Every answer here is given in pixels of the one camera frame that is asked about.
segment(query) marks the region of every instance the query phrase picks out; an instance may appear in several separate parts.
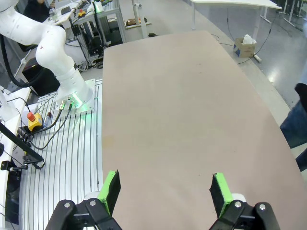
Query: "tissue box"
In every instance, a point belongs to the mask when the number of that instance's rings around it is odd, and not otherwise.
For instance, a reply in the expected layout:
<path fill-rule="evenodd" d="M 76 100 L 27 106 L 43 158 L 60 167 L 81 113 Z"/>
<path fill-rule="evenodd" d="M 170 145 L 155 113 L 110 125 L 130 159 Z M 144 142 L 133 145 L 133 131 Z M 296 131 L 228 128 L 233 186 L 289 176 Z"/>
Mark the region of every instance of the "tissue box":
<path fill-rule="evenodd" d="M 237 38 L 234 45 L 234 52 L 238 54 L 239 58 L 249 58 L 254 56 L 256 44 L 244 45 L 243 38 Z"/>

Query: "metal slatted surface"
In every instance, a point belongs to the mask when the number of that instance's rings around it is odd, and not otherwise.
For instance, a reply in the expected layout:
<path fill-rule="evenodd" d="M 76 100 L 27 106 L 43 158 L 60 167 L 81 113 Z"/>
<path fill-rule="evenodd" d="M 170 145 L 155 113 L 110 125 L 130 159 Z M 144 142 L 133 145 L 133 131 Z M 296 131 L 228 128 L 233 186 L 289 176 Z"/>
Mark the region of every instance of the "metal slatted surface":
<path fill-rule="evenodd" d="M 39 99 L 37 109 L 43 118 L 51 111 L 53 119 L 54 94 Z M 41 170 L 33 166 L 23 171 L 20 192 L 20 226 L 23 230 L 43 230 L 57 203 L 69 199 L 76 204 L 90 192 L 102 187 L 101 116 L 102 80 L 95 83 L 95 109 L 71 114 L 62 129 L 44 150 L 37 150 L 45 159 Z M 63 123 L 36 135 L 33 143 L 44 146 Z"/>

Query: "person's leg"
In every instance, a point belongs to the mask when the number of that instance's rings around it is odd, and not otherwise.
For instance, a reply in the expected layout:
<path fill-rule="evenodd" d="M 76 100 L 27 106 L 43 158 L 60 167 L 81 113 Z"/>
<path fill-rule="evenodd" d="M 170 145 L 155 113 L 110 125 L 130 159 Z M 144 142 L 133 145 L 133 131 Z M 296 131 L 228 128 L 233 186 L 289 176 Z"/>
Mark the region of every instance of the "person's leg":
<path fill-rule="evenodd" d="M 289 112 L 280 129 L 290 148 L 307 143 L 307 113 L 301 101 Z"/>
<path fill-rule="evenodd" d="M 296 158 L 296 163 L 301 172 L 307 169 L 307 149 Z"/>

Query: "brown tabletop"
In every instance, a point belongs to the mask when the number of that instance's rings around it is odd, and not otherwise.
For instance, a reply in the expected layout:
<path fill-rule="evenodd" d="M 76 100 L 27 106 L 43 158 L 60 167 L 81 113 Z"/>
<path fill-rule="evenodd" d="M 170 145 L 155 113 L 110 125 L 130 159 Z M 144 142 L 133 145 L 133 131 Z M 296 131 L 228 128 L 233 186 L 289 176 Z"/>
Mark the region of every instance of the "brown tabletop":
<path fill-rule="evenodd" d="M 106 49 L 103 175 L 118 169 L 124 230 L 207 230 L 212 174 L 281 229 L 307 229 L 307 189 L 278 125 L 241 69 L 204 31 Z"/>

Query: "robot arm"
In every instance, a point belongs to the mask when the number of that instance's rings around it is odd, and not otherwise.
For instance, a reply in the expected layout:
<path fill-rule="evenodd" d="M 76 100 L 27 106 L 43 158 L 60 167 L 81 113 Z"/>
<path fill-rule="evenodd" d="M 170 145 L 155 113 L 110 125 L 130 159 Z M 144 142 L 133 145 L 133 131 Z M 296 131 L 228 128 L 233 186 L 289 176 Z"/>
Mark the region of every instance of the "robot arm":
<path fill-rule="evenodd" d="M 80 108 L 92 95 L 71 57 L 66 55 L 65 30 L 36 22 L 15 11 L 18 0 L 0 0 L 0 34 L 23 45 L 37 44 L 37 62 L 50 69 L 58 81 L 57 103 L 70 98 L 74 109 Z"/>

